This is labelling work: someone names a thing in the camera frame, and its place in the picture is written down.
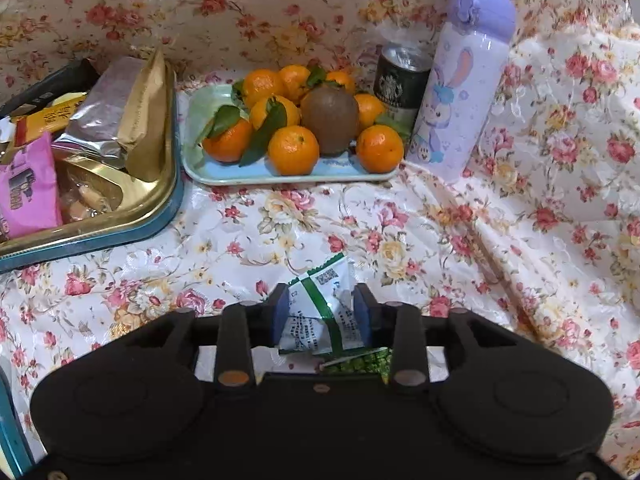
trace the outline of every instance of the floral tablecloth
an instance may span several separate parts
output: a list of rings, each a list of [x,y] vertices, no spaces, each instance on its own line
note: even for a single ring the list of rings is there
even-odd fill
[[[182,116],[230,68],[317,57],[366,87],[383,36],[434,47],[444,1],[0,0],[0,96],[70,57],[104,66],[155,43],[182,75]],[[343,251],[380,300],[464,305],[597,373],[615,403],[602,456],[638,473],[640,28],[627,0],[514,1],[510,63],[455,185],[409,166],[380,185],[187,182],[151,240],[0,276],[2,356],[36,454],[27,402],[49,371],[173,308],[264,298]]]

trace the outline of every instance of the foil packet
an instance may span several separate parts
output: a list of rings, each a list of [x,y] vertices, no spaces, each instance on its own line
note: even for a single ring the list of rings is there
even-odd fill
[[[292,280],[280,351],[339,356],[361,348],[352,288],[350,264],[342,253]]]
[[[170,92],[166,71],[164,55],[157,48],[136,78],[118,128],[118,143],[127,153],[126,169],[145,182],[160,178],[163,168]]]
[[[122,170],[126,152],[118,142],[118,130],[145,63],[128,56],[112,62],[72,115],[65,132],[52,145],[66,152],[93,155],[92,158]]]

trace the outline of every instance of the tin can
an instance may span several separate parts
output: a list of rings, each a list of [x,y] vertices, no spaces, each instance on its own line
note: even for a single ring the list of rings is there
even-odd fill
[[[388,44],[378,59],[373,93],[397,122],[414,127],[427,86],[431,58],[419,48]]]

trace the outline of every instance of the plastic bag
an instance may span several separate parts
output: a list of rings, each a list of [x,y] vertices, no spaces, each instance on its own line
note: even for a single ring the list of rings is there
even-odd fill
[[[0,215],[7,238],[62,225],[50,143],[51,133],[45,132],[0,166]]]
[[[66,178],[61,177],[61,180],[60,211],[65,224],[112,211],[107,197],[71,172],[67,171]]]
[[[352,281],[349,262],[339,253],[289,283],[280,349],[341,354],[363,346],[353,317]]]

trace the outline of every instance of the purple water bottle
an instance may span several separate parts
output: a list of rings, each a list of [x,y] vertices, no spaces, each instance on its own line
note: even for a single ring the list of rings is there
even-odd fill
[[[511,0],[449,0],[406,160],[445,182],[460,177],[494,100],[515,22]]]

